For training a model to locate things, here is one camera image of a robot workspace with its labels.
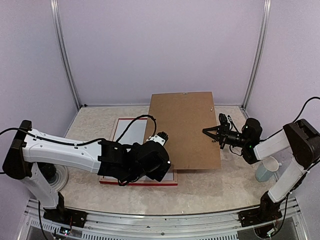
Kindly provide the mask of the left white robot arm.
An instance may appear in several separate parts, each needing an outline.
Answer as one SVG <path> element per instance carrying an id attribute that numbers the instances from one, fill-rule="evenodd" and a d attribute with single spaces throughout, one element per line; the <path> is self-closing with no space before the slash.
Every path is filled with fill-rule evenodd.
<path id="1" fill-rule="evenodd" d="M 161 182 L 171 168 L 165 132 L 151 136 L 143 144 L 121 144 L 104 138 L 84 142 L 47 135 L 33 128 L 29 120 L 13 130 L 16 134 L 3 162 L 3 172 L 23 182 L 42 207 L 61 223 L 70 218 L 70 211 L 61 204 L 62 197 L 47 182 L 39 163 L 112 177 L 120 186 L 144 176 Z"/>

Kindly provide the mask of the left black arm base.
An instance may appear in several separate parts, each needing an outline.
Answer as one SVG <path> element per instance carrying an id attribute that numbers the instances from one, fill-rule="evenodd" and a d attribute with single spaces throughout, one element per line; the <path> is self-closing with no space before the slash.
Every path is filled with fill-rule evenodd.
<path id="1" fill-rule="evenodd" d="M 58 204 L 55 208 L 44 208 L 43 214 L 46 220 L 78 228 L 84 228 L 87 216 L 88 213 L 85 211 L 65 207 L 62 196 L 58 198 Z"/>

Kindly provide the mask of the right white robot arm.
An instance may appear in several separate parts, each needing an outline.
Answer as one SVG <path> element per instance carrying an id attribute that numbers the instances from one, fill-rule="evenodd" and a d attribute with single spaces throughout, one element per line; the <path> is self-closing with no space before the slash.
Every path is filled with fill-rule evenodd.
<path id="1" fill-rule="evenodd" d="M 248 118 L 241 131 L 235 128 L 225 114 L 219 115 L 219 125 L 202 130 L 223 149 L 225 146 L 241 149 L 240 156 L 250 165 L 264 162 L 272 157 L 287 157 L 287 165 L 266 194 L 261 198 L 261 207 L 256 218 L 266 222 L 275 212 L 275 204 L 291 193 L 303 181 L 305 175 L 320 160 L 320 134 L 305 119 L 285 124 L 267 139 L 262 140 L 263 128 L 255 118 Z"/>

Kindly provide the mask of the brown backing board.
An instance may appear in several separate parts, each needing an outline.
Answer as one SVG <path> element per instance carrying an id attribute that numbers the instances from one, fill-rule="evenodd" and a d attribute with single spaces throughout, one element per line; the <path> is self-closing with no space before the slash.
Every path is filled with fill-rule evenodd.
<path id="1" fill-rule="evenodd" d="M 203 133 L 217 126 L 211 92 L 153 94 L 148 113 L 156 119 L 157 131 L 168 134 L 165 149 L 174 170 L 221 168 L 219 144 Z"/>

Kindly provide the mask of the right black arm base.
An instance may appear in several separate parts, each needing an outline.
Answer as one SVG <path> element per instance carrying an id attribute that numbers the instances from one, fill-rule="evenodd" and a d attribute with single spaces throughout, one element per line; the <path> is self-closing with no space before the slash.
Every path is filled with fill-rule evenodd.
<path id="1" fill-rule="evenodd" d="M 282 217 L 280 210 L 282 201 L 273 202 L 266 191 L 260 198 L 259 207 L 238 213 L 241 226 L 248 227 L 280 219 Z"/>

